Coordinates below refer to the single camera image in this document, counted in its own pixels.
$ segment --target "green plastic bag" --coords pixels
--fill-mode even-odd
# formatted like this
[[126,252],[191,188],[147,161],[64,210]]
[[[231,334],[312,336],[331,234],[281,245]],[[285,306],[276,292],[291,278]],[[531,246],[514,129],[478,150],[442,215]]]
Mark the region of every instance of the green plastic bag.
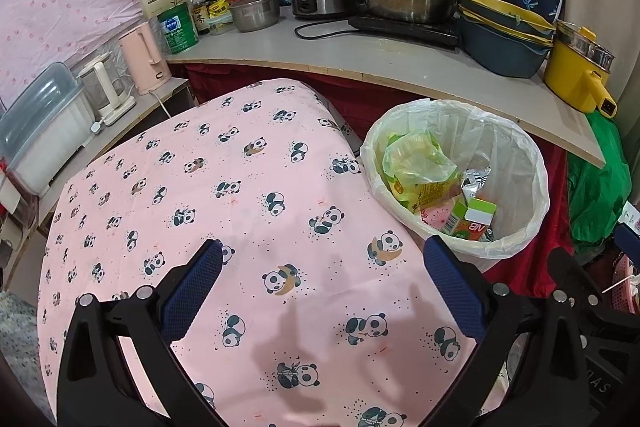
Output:
[[456,164],[444,155],[429,131],[393,135],[382,169],[396,200],[414,213],[441,200],[458,176]]
[[571,239],[576,253],[609,237],[631,193],[631,175],[616,124],[594,111],[586,115],[607,164],[598,169],[571,153],[567,190]]

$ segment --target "pink cloth cover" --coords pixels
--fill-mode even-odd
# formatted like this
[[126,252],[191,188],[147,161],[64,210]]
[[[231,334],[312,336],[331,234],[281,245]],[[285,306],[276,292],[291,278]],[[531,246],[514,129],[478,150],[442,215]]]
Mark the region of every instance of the pink cloth cover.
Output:
[[475,346],[327,109],[279,78],[159,124],[67,184],[38,304],[54,410],[76,298],[155,285],[207,238],[225,266],[172,349],[231,426],[414,427]]

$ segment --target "trash can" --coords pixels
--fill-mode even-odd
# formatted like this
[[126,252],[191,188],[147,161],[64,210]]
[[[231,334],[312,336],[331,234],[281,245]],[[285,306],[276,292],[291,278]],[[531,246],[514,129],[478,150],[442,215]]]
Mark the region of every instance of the trash can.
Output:
[[[428,130],[462,172],[491,167],[482,197],[495,203],[494,241],[468,241],[440,233],[414,216],[386,186],[382,158],[389,138]],[[377,120],[360,149],[374,197],[422,239],[440,235],[460,261],[481,271],[523,250],[540,230],[549,210],[546,169],[540,149],[506,118],[454,100],[416,100],[387,111]]]

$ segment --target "pink plastic basket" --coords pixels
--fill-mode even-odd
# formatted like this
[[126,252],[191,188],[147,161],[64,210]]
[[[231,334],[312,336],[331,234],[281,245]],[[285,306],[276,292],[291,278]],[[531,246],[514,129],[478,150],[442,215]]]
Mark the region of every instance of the pink plastic basket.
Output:
[[[612,284],[615,284],[621,279],[628,277],[633,273],[633,266],[629,262],[629,258],[626,255],[622,256],[622,259],[616,264],[616,269],[613,272]],[[626,280],[622,284],[619,284],[611,290],[611,306],[613,309],[637,314],[636,306],[634,305],[633,297],[631,296],[631,281]]]

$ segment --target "pink electric kettle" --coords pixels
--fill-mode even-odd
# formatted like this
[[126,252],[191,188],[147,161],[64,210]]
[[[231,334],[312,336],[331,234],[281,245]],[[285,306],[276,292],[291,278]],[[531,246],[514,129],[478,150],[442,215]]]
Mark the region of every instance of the pink electric kettle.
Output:
[[158,89],[171,78],[148,22],[136,26],[118,40],[133,83],[140,94]]

